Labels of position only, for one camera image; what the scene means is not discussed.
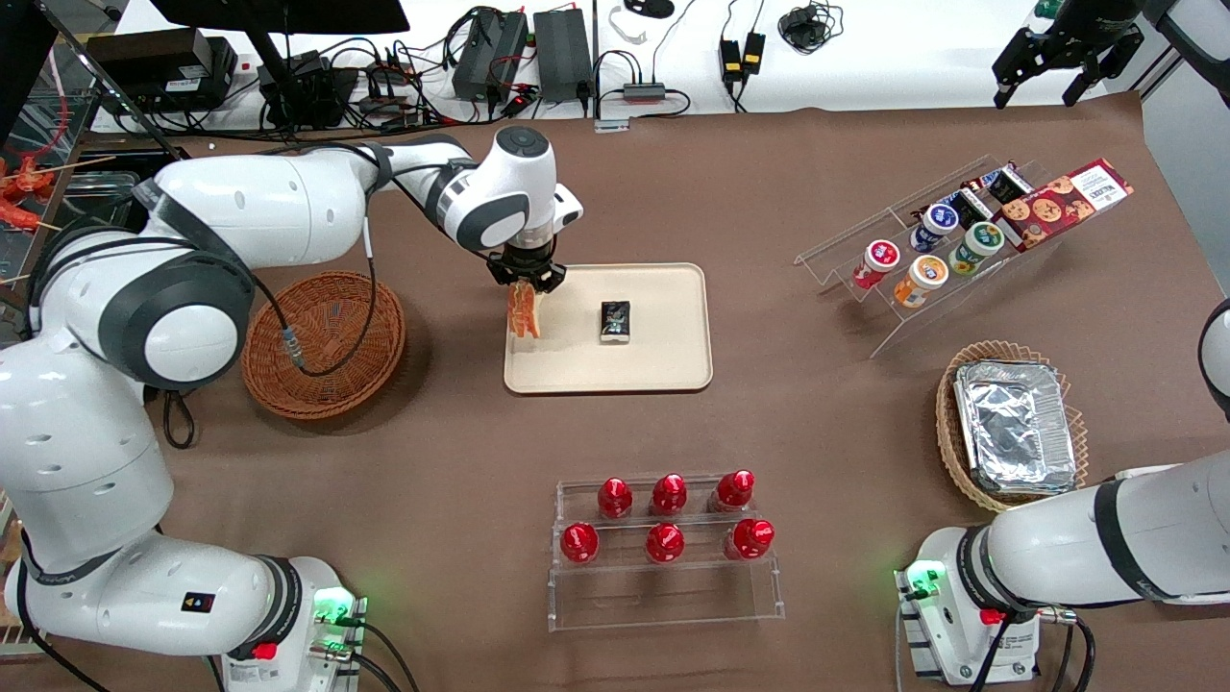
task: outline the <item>clear acrylic rack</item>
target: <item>clear acrylic rack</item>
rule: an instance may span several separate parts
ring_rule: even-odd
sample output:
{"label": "clear acrylic rack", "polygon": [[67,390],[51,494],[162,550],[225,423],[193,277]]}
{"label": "clear acrylic rack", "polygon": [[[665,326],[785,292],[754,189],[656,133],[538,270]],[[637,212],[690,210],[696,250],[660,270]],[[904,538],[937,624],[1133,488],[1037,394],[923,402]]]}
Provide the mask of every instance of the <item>clear acrylic rack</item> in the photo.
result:
{"label": "clear acrylic rack", "polygon": [[[1038,265],[1063,241],[1063,237],[1055,237],[1023,253],[1017,252],[1010,243],[1005,242],[1005,247],[998,254],[983,261],[973,275],[962,275],[951,272],[943,286],[931,291],[921,306],[910,309],[897,301],[893,296],[893,286],[909,270],[910,262],[919,256],[919,252],[910,247],[909,243],[910,230],[918,225],[918,220],[911,211],[925,208],[956,192],[962,182],[1002,166],[1001,161],[990,155],[985,155],[977,161],[970,161],[961,170],[953,171],[926,188],[910,194],[862,222],[846,229],[835,237],[795,257],[795,265],[807,267],[807,270],[812,272],[812,275],[815,277],[815,280],[822,286],[834,288],[836,283],[841,283],[856,301],[867,301],[876,305],[883,302],[884,307],[892,312],[894,318],[888,320],[888,326],[886,327],[888,332],[870,358],[875,359],[884,350],[891,349],[892,345],[940,320],[959,307],[978,291],[994,290],[995,284],[1002,281],[1006,275],[1020,273],[1021,269],[1028,265]],[[1026,181],[1038,187],[1050,182],[1053,178],[1037,161],[1018,165],[1017,172]],[[991,210],[999,209],[999,202],[986,189],[978,191],[978,197]],[[930,253],[947,259],[948,252],[961,242],[962,235],[963,231],[958,227],[941,240]],[[881,238],[893,241],[900,248],[902,258],[897,267],[870,290],[860,288],[854,283],[854,269],[862,261],[862,254],[867,245],[872,240]]]}
{"label": "clear acrylic rack", "polygon": [[[598,514],[603,482],[561,483],[556,493],[556,521],[551,531],[551,569],[547,578],[547,629],[603,629],[661,624],[780,619],[786,617],[781,596],[781,568],[776,553],[758,560],[724,557],[727,532],[743,513],[706,513],[720,474],[684,474],[688,505],[669,519],[648,514],[649,494],[658,477],[625,478],[632,489],[632,511],[617,520]],[[560,535],[583,521],[598,532],[598,557],[587,564],[568,562],[560,551]],[[659,521],[676,525],[685,549],[670,564],[649,563],[645,540]]]}

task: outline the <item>robotic arm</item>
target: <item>robotic arm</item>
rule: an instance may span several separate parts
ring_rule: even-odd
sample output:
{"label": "robotic arm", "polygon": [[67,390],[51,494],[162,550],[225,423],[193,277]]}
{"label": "robotic arm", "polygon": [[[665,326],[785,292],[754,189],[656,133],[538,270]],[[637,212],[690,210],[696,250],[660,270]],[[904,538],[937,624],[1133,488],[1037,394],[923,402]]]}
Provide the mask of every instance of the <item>robotic arm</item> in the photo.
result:
{"label": "robotic arm", "polygon": [[[1230,300],[1205,323],[1199,363],[1230,420]],[[1127,471],[988,525],[936,531],[898,586],[935,664],[924,670],[938,667],[950,685],[973,681],[999,627],[1005,643],[988,682],[1030,680],[1039,621],[1073,621],[1068,608],[1228,604],[1230,451]]]}
{"label": "robotic arm", "polygon": [[1046,32],[1021,28],[995,60],[995,107],[1052,69],[1081,69],[1064,91],[1068,106],[1102,79],[1119,76],[1144,42],[1133,23],[1141,14],[1230,104],[1230,7],[1220,0],[1063,0]]}
{"label": "robotic arm", "polygon": [[49,241],[31,279],[37,334],[0,353],[0,487],[25,527],[4,596],[27,628],[224,654],[229,690],[331,688],[346,634],[331,623],[355,613],[353,595],[314,558],[156,532],[172,483],[141,392],[220,377],[242,350],[251,269],[341,256],[365,232],[368,197],[395,186],[501,283],[563,279],[554,238],[582,206],[556,182],[550,143],[523,127],[501,130],[481,165],[440,135],[175,162],[138,188],[139,234]]}

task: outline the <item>round wicker basket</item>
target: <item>round wicker basket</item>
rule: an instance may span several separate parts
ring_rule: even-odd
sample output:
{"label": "round wicker basket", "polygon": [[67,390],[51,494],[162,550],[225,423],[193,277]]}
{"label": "round wicker basket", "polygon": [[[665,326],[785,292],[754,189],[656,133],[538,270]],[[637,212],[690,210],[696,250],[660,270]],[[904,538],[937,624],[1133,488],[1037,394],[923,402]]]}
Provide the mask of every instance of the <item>round wicker basket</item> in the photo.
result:
{"label": "round wicker basket", "polygon": [[[278,293],[278,304],[295,329],[308,370],[328,369],[351,350],[368,316],[370,295],[370,278],[337,270],[305,278]],[[247,329],[244,383],[252,398],[279,417],[326,419],[375,395],[392,376],[405,345],[401,301],[378,281],[371,326],[358,352],[336,372],[310,377],[290,361],[277,313],[266,304]]]}
{"label": "round wicker basket", "polygon": [[[948,364],[940,379],[940,388],[935,395],[936,433],[940,438],[940,458],[948,470],[957,488],[967,498],[978,504],[979,508],[993,513],[1002,513],[1017,505],[1025,505],[1037,500],[1033,495],[996,495],[991,497],[979,488],[969,477],[969,457],[966,454],[966,439],[961,429],[961,414],[957,412],[957,397],[952,392],[952,380],[957,368],[963,364],[983,360],[1017,361],[1050,365],[1050,361],[1042,358],[1042,354],[1033,352],[1020,343],[1007,340],[979,340],[966,345]],[[1059,390],[1068,396],[1068,379],[1063,374],[1059,376]],[[1076,457],[1076,488],[1084,488],[1085,478],[1089,476],[1089,431],[1080,412],[1064,404],[1064,415],[1068,418],[1068,430],[1073,439],[1073,455]]]}

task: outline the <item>blue lid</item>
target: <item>blue lid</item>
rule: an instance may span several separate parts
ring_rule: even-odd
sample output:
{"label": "blue lid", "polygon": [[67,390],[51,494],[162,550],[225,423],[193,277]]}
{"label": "blue lid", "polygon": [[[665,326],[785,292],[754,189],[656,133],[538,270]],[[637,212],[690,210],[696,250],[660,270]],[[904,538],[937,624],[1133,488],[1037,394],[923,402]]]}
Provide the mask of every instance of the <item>blue lid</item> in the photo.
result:
{"label": "blue lid", "polygon": [[943,229],[957,227],[957,209],[948,204],[931,204],[926,210],[931,222]]}

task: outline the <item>brown tablecloth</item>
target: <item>brown tablecloth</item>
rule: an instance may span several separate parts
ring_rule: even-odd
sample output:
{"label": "brown tablecloth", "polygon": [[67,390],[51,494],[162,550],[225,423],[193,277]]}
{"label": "brown tablecloth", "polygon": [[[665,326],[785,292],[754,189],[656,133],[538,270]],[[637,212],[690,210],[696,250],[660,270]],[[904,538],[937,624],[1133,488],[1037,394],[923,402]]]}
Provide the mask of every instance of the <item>brown tablecloth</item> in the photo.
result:
{"label": "brown tablecloth", "polygon": [[[1219,293],[1145,147],[1134,96],[1073,109],[636,120],[610,135],[589,122],[535,127],[585,204],[560,259],[705,269],[716,374],[706,391],[508,393],[504,290],[408,202],[383,194],[371,205],[379,275],[402,296],[410,340],[381,401],[298,428],[263,413],[236,369],[188,399],[199,445],[166,451],[177,490],[169,535],[323,558],[371,597],[371,622],[400,643],[424,692],[892,690],[891,570],[932,530],[990,519],[956,490],[936,449],[937,379],[972,340],[1032,345],[1068,375],[1092,479],[1230,444],[1196,364]],[[493,130],[453,133],[482,156]],[[844,289],[819,295],[791,259],[985,152],[1055,173],[1106,156],[1137,192],[1069,235],[1023,288],[868,361],[882,334]],[[362,256],[333,265],[362,269]],[[282,285],[314,270],[267,277]],[[785,621],[547,634],[558,481],[736,467],[758,473],[758,501],[779,529]],[[1224,688],[1226,615],[1089,613],[1092,690]],[[1061,639],[1044,631],[1043,678],[1016,688],[1049,690]],[[117,692],[213,686],[197,660],[60,647]],[[391,665],[379,647],[370,653]],[[904,656],[907,688],[940,688],[913,678]],[[1071,667],[1074,677],[1079,659]],[[0,690],[80,688],[49,661],[0,667]]]}

